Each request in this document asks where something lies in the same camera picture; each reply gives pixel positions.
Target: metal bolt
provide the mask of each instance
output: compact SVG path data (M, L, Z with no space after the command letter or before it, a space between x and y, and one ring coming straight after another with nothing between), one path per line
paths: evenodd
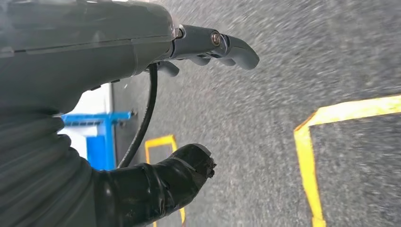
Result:
M219 33L219 32L214 31L214 32L212 33L211 38L212 38L212 43L213 43L213 45L215 45L215 46L219 46L219 45L220 45L220 43L221 43L221 37L220 37L220 33Z

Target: gray asphalt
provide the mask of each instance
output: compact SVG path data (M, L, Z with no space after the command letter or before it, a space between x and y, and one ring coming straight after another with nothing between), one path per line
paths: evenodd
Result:
M187 226L311 226L293 129L321 106L401 93L401 2L163 3L181 23L215 28L244 39L261 59L252 71L216 61L204 67L180 61L176 62L181 69L179 76L169 78L161 73L159 77L157 105L145 139L174 134L179 146L204 144L218 164L215 177L186 207ZM147 87L146 74L116 83L115 109L134 107L141 119ZM397 118L388 124L380 121L366 120L364 130L352 124L353 128L338 126L331 134L330 130L312 131L314 140L320 141L315 152L328 226L392 226L400 221L400 172L396 171L400 163L393 161L390 165L386 162L389 158L383 158L386 150L395 157L390 160L400 160L399 142L385 146L397 140L400 130L393 129ZM133 124L128 129L135 128L137 123ZM372 146L377 127L392 133L374 140ZM341 140L344 135L364 136L357 138L360 143L347 146ZM122 140L120 149L126 146ZM363 151L370 155L361 158ZM340 154L354 159L343 163ZM136 159L144 161L143 149ZM372 175L378 176L363 178L364 169L356 168L349 177L353 180L345 181L347 170L362 160L371 167L369 171L377 172ZM380 172L381 166L392 168ZM386 196L373 190L380 179L389 181L379 184ZM376 183L362 187L370 181Z

